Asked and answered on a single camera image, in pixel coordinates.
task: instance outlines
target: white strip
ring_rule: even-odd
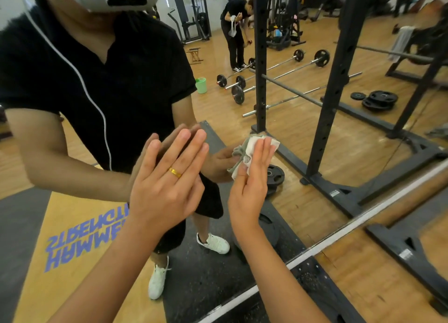
[[[343,236],[349,234],[351,231],[355,230],[360,225],[364,224],[371,218],[373,218],[375,215],[383,211],[388,206],[394,204],[396,201],[400,200],[410,192],[417,189],[419,186],[427,182],[429,179],[433,178],[445,168],[448,167],[448,159],[436,166],[434,169],[430,170],[425,175],[421,176],[420,178],[413,181],[411,184],[406,186],[405,188],[401,189],[397,193],[395,193],[393,196],[389,197],[388,199],[382,201],[378,205],[374,206],[373,208],[361,213],[359,216],[353,218],[350,222],[342,226],[337,231],[333,232],[331,235],[327,236],[326,238],[322,239],[320,242],[314,244],[312,247],[305,250],[303,253],[301,253],[298,257],[293,259],[291,262],[289,262],[286,266],[289,270],[296,267],[300,263],[304,262],[310,257],[313,257],[317,255],[319,252],[321,252],[323,249],[329,247],[334,242],[341,239]],[[228,313],[231,309],[235,308],[239,304],[243,303],[246,299],[250,298],[251,296],[255,295],[258,292],[258,286],[251,287],[249,290],[243,292],[241,295],[233,298],[231,301],[227,302],[226,304],[222,306],[217,306],[215,309],[210,311],[206,317],[204,317],[199,323],[212,323],[215,320],[217,320],[219,317],[225,315]]]

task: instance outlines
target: cable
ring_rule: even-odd
[[[422,110],[420,111],[420,113],[418,114],[418,116],[415,118],[414,122],[412,123],[412,125],[410,126],[410,128],[408,130],[406,130],[407,132],[412,132],[412,129],[414,128],[414,126],[417,124],[418,120],[420,119],[420,117],[423,115],[423,112],[426,110],[426,108],[428,107],[428,105],[431,103],[431,101],[434,99],[435,95],[440,91],[442,87],[442,83],[440,83],[437,88],[435,89],[434,93],[432,93],[432,95],[428,98],[428,101],[426,102],[426,104],[423,106]],[[401,145],[406,141],[406,136],[403,136],[403,138],[400,140],[400,142],[398,143],[397,147],[395,148],[395,150],[392,152],[391,156],[389,157],[388,161],[384,164],[384,167],[381,169],[381,171],[378,173],[377,176],[379,176],[381,173],[383,173],[387,166],[389,165],[389,163],[391,162],[392,158],[395,156],[395,153],[397,153],[397,151],[400,149]],[[373,189],[373,187],[375,186],[377,179],[372,179],[370,181],[371,186],[369,186],[369,188],[367,189],[367,191],[365,192],[365,194],[361,197],[361,199],[364,199],[369,192]]]
[[[59,52],[59,50],[52,44],[50,39],[47,38],[47,36],[44,34],[44,32],[42,32],[42,30],[39,28],[39,26],[37,26],[37,24],[34,22],[33,18],[31,17],[30,11],[26,7],[28,1],[27,0],[22,0],[22,1],[23,1],[24,9],[25,9],[25,15],[28,18],[28,20],[31,22],[31,24],[36,29],[36,31],[42,36],[42,38],[45,40],[45,42],[48,43],[48,45],[53,49],[53,51],[55,51],[56,54],[58,54],[59,57],[61,57],[61,59],[64,60],[73,69],[73,71],[75,71],[76,75],[79,78],[79,81],[81,82],[82,88],[84,90],[84,93],[87,96],[87,99],[92,103],[93,106],[95,106],[95,108],[98,110],[99,114],[101,114],[101,117],[103,118],[103,125],[104,125],[104,144],[106,145],[106,149],[107,149],[108,155],[109,155],[109,169],[110,169],[110,171],[112,171],[112,155],[111,155],[111,151],[109,149],[109,143],[108,143],[107,134],[106,134],[106,116],[104,115],[103,111],[101,111],[101,109],[98,107],[98,105],[95,103],[95,101],[93,101],[92,98],[90,97],[90,94],[87,91],[87,87],[84,82],[84,79],[82,79],[81,73],[61,52]]]

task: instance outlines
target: white cable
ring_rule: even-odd
[[[101,111],[101,109],[98,107],[98,105],[95,103],[95,101],[93,101],[92,98],[90,97],[90,94],[87,91],[87,87],[84,82],[84,79],[82,79],[81,73],[61,52],[59,52],[59,50],[52,44],[50,39],[48,39],[47,36],[44,34],[44,32],[42,32],[42,30],[39,28],[39,26],[36,25],[36,23],[34,22],[33,18],[30,15],[30,11],[26,7],[26,5],[29,2],[27,0],[22,0],[22,1],[23,1],[24,9],[25,9],[25,15],[28,18],[28,20],[31,22],[31,24],[36,29],[36,31],[42,36],[42,38],[48,43],[48,45],[53,49],[53,51],[55,51],[61,57],[61,59],[64,60],[73,69],[73,71],[75,71],[76,75],[79,78],[79,81],[81,82],[82,88],[84,90],[84,93],[87,96],[87,99],[92,103],[93,106],[95,106],[95,108],[101,114],[101,117],[103,118],[103,124],[104,124],[104,144],[106,145],[106,149],[107,149],[108,155],[109,155],[109,169],[112,171],[112,155],[111,155],[111,151],[109,149],[109,144],[108,144],[108,139],[107,139],[107,134],[106,134],[106,116],[104,115],[103,111]]]

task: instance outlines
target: hand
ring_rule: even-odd
[[[232,181],[232,174],[227,169],[234,167],[240,160],[239,156],[232,156],[233,149],[238,145],[227,146],[214,155],[211,155],[209,160],[204,164],[202,174],[215,183]]]
[[[159,151],[159,154],[157,155],[157,161],[159,161],[160,158],[165,154],[165,152],[168,150],[168,148],[174,142],[174,139],[176,139],[178,134],[183,129],[186,129],[186,128],[187,128],[187,125],[180,124],[174,131],[171,132],[171,134],[169,136],[167,136],[165,138],[165,140],[160,145],[160,151]],[[201,126],[199,124],[196,124],[195,126],[193,126],[190,129],[190,133],[192,134],[191,138],[193,138],[193,136],[195,135],[196,131],[198,129],[200,129],[200,128],[201,128]],[[135,179],[137,177],[138,171],[140,170],[140,167],[142,166],[143,158],[145,157],[145,154],[146,154],[146,151],[148,149],[149,144],[153,140],[158,140],[158,139],[159,139],[159,135],[157,133],[153,133],[153,134],[151,134],[149,139],[146,140],[146,143],[143,146],[142,153],[140,154],[140,156],[137,159],[137,162],[135,163],[134,167],[132,168],[131,177],[129,178],[128,183],[126,185],[126,199],[129,200],[129,197],[130,197],[130,194],[131,194],[131,190],[132,190],[132,186],[134,185],[134,182],[135,182]]]
[[[228,199],[228,212],[232,229],[238,240],[259,228],[258,218],[267,193],[267,168],[271,163],[276,147],[271,138],[258,139],[250,163],[250,176],[247,167],[240,164],[238,176],[233,183]]]
[[[158,139],[149,143],[131,191],[127,225],[131,222],[143,233],[161,238],[196,210],[204,192],[199,171],[208,144],[205,131],[198,130],[182,152],[191,136],[190,131],[182,129],[157,164],[162,143]],[[171,168],[182,176],[173,174]]]

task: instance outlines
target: white label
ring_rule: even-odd
[[[338,190],[334,190],[333,192],[330,193],[330,196],[334,197],[337,196],[340,192]]]
[[[409,249],[405,249],[399,254],[399,256],[404,260],[408,260],[409,258],[412,257],[412,252]]]

